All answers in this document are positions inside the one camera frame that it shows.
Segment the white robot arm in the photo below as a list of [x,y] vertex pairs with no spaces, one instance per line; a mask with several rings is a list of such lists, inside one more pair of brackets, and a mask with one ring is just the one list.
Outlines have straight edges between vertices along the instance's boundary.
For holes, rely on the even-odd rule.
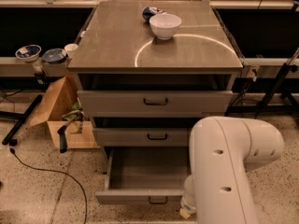
[[279,159],[280,131],[258,119],[208,117],[192,128],[179,213],[199,224],[259,224],[247,172]]

